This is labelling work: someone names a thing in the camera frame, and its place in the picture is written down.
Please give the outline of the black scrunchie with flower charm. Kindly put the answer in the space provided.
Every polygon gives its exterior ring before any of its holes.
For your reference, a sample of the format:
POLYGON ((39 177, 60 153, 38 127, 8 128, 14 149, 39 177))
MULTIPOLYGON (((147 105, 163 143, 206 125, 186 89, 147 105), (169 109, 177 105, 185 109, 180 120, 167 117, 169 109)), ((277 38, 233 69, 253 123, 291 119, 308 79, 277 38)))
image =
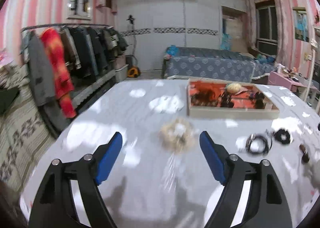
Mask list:
POLYGON ((289 145, 292 143, 292 136, 290 132, 284 128, 280 128, 279 130, 273 132, 272 135, 273 138, 282 145, 289 145))

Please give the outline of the colorful black hair clip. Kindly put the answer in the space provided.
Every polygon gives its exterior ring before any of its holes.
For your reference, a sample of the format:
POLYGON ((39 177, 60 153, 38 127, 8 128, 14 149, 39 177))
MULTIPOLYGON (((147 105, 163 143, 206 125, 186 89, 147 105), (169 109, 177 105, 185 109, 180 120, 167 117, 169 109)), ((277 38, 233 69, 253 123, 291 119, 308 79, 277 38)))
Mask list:
POLYGON ((264 109, 265 108, 265 95, 262 92, 252 92, 249 95, 249 99, 253 102, 255 109, 264 109))

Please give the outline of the beige snap hair clip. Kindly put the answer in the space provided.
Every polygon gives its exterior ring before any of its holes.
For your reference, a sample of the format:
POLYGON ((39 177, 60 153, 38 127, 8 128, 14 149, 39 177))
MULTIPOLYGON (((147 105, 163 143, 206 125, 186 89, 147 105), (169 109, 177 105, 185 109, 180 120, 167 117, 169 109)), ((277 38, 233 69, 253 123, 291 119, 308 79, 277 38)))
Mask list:
POLYGON ((242 85, 238 92, 235 95, 240 95, 244 92, 257 92, 259 89, 255 85, 242 85))

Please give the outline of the yellow plush hair clip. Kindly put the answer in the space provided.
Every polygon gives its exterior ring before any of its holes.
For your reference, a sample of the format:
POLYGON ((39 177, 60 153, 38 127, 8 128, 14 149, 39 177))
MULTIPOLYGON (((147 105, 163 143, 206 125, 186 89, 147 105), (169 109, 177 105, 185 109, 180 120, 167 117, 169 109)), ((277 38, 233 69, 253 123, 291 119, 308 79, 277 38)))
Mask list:
POLYGON ((230 83, 226 86, 226 91, 231 94, 236 94, 241 90, 242 86, 238 83, 230 83))

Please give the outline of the orange fabric scrunchie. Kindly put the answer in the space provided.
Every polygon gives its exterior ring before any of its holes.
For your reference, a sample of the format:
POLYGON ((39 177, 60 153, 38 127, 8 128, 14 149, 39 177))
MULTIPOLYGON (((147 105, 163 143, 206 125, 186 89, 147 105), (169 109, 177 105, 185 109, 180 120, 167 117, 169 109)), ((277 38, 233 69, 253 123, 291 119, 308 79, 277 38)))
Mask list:
POLYGON ((192 105, 214 107, 218 105, 219 101, 210 85, 197 81, 194 83, 194 89, 197 92, 191 96, 192 105))

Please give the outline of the beige jewelry tray red lining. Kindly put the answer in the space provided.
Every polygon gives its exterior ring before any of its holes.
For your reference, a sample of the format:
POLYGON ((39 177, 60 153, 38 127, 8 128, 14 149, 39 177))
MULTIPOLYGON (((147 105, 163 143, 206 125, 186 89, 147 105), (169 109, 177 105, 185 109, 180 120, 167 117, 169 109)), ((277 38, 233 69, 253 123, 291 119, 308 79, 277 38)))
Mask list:
POLYGON ((233 120, 272 120, 279 116, 278 107, 271 101, 266 94, 255 84, 238 83, 242 85, 255 85, 259 92, 265 95, 264 109, 255 109, 253 102, 249 99, 252 92, 244 92, 240 95, 231 94, 226 91, 226 86, 230 83, 221 80, 208 79, 190 79, 187 86, 188 115, 191 117, 205 119, 233 119, 233 120), (191 103, 191 96, 197 91, 194 89, 194 83, 200 81, 210 85, 215 92, 219 103, 214 106, 194 106, 191 103))

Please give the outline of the pink side table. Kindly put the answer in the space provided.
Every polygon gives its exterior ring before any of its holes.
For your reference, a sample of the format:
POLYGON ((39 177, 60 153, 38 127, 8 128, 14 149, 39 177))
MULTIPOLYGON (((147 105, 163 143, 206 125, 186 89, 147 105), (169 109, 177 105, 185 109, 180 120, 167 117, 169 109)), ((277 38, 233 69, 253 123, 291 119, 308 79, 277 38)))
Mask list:
POLYGON ((287 89, 289 89, 292 92, 296 92, 299 90, 299 92, 303 92, 306 90, 307 85, 301 84, 300 82, 295 82, 294 80, 285 77, 281 73, 277 73, 275 71, 270 72, 270 75, 268 76, 268 85, 275 85, 275 86, 282 86, 287 89))

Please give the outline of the grey quilted coat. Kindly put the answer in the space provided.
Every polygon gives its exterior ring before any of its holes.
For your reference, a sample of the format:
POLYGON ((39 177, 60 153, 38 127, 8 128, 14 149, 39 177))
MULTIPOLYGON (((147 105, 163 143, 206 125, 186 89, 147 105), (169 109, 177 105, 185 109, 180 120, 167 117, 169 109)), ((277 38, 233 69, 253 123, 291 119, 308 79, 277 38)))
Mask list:
POLYGON ((28 58, 31 91, 36 105, 43 106, 55 100, 54 75, 43 42, 34 31, 29 32, 28 58))

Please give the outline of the garment steamer stand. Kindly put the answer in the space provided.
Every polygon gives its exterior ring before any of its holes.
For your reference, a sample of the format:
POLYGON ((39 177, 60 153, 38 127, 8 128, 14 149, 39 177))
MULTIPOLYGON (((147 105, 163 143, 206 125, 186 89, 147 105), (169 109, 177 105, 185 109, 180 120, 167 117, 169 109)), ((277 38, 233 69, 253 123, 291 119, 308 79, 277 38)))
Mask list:
POLYGON ((137 46, 137 39, 136 39, 136 32, 135 32, 135 18, 133 15, 129 15, 127 21, 131 24, 132 30, 131 30, 131 36, 133 36, 133 48, 132 48, 132 54, 130 55, 131 58, 131 67, 129 68, 127 72, 128 78, 138 78, 141 74, 140 69, 138 67, 138 59, 136 58, 136 46, 137 46))

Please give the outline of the dark hanging clothes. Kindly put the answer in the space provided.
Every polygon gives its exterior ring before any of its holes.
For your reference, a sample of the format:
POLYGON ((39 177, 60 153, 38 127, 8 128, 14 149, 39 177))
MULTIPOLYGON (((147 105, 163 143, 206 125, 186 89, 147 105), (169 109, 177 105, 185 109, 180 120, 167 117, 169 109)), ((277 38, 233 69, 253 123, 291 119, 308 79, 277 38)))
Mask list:
POLYGON ((64 26, 60 38, 72 78, 95 81, 112 70, 129 46, 113 27, 64 26))

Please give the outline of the dark window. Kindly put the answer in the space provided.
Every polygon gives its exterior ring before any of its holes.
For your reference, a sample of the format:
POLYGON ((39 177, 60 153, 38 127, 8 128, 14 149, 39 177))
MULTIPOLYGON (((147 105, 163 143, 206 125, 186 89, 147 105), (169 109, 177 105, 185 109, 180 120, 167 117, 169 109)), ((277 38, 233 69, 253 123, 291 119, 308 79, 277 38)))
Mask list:
POLYGON ((268 56, 278 52, 278 24, 274 0, 257 3, 257 49, 268 56))

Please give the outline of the blue patterned sofa bed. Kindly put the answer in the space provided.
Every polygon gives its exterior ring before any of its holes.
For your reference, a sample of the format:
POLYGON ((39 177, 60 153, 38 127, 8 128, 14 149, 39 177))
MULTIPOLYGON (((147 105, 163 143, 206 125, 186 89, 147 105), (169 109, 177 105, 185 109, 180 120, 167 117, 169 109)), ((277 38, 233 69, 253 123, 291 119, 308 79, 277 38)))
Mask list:
POLYGON ((250 83, 272 71, 276 71, 273 62, 239 52, 170 46, 163 58, 162 78, 199 77, 250 83))

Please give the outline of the pink floral curtain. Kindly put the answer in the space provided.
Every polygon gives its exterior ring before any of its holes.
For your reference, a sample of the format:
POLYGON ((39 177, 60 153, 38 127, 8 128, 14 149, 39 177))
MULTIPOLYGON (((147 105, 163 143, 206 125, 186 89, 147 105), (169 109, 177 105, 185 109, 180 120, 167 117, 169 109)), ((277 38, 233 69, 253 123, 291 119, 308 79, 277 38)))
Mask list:
POLYGON ((290 67, 292 19, 289 0, 274 0, 277 15, 277 63, 290 67))

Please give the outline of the white sliding wardrobe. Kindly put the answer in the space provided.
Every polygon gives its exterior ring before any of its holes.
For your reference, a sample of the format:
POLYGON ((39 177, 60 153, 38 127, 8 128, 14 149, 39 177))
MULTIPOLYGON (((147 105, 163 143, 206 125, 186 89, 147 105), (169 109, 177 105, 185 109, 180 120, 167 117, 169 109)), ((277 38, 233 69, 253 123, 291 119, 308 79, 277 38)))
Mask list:
POLYGON ((115 0, 116 29, 132 54, 132 26, 135 18, 138 67, 159 70, 165 49, 171 45, 219 49, 222 39, 222 9, 245 12, 245 0, 115 0))

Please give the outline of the wall portrait poster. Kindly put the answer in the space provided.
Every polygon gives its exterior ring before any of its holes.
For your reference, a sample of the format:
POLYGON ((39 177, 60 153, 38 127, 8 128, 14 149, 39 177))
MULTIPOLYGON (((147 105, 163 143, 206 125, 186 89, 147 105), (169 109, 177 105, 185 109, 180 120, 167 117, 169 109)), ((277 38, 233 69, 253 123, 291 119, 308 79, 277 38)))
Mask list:
POLYGON ((295 39, 309 42, 308 17, 304 7, 293 8, 295 39))

